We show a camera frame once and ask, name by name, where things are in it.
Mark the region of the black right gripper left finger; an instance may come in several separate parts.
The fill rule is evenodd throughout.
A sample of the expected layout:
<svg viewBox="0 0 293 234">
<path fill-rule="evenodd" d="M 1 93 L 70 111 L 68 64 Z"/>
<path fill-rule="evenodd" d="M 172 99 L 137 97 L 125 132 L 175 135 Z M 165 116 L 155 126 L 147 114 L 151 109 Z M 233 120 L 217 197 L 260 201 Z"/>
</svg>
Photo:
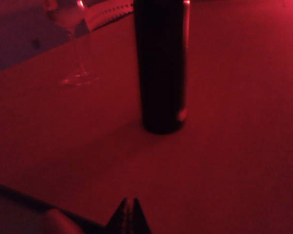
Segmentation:
<svg viewBox="0 0 293 234">
<path fill-rule="evenodd" d="M 130 218 L 130 202 L 124 198 L 106 225 L 107 234 L 126 234 Z"/>
</svg>

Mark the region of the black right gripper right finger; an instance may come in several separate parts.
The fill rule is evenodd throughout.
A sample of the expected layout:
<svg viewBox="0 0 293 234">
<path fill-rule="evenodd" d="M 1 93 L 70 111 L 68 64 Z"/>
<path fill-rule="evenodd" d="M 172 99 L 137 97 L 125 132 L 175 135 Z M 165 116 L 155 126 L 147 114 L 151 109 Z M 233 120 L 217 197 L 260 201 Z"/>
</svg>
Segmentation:
<svg viewBox="0 0 293 234">
<path fill-rule="evenodd" d="M 147 223 L 141 204 L 137 198 L 133 201 L 132 211 L 132 233 L 133 234 L 152 234 Z"/>
</svg>

